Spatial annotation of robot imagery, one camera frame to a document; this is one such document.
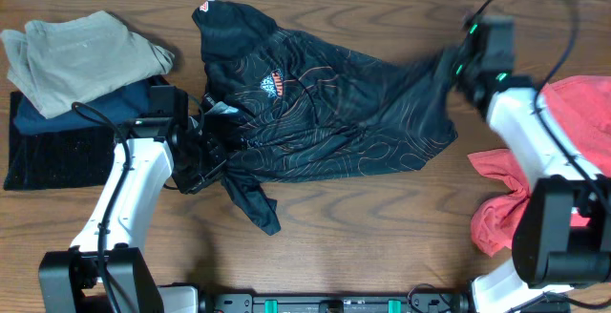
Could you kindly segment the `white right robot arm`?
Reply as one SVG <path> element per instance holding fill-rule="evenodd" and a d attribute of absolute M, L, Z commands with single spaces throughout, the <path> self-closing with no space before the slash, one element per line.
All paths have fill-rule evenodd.
<path fill-rule="evenodd" d="M 515 75 L 514 22 L 472 17 L 453 83 L 514 154 L 532 191 L 512 256 L 441 301 L 450 312 L 568 312 L 569 291 L 610 280 L 610 179 L 587 160 L 527 75 Z"/>

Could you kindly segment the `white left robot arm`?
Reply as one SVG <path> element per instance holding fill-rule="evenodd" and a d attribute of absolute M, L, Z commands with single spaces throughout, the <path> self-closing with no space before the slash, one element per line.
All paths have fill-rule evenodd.
<path fill-rule="evenodd" d="M 167 179 L 197 193 L 219 176 L 221 145 L 202 119 L 141 117 L 112 129 L 113 167 L 94 211 L 68 250 L 46 253 L 39 265 L 46 311 L 208 311 L 196 285 L 155 283 L 144 246 Z"/>

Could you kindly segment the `black orange patterned jersey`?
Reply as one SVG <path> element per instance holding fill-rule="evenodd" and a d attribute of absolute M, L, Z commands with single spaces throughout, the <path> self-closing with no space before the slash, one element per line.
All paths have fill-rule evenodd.
<path fill-rule="evenodd" d="M 227 153 L 221 184 L 267 235 L 281 224 L 264 183 L 417 171 L 456 139 L 447 113 L 456 48 L 394 64 L 246 4 L 209 0 L 192 18 L 204 129 Z"/>

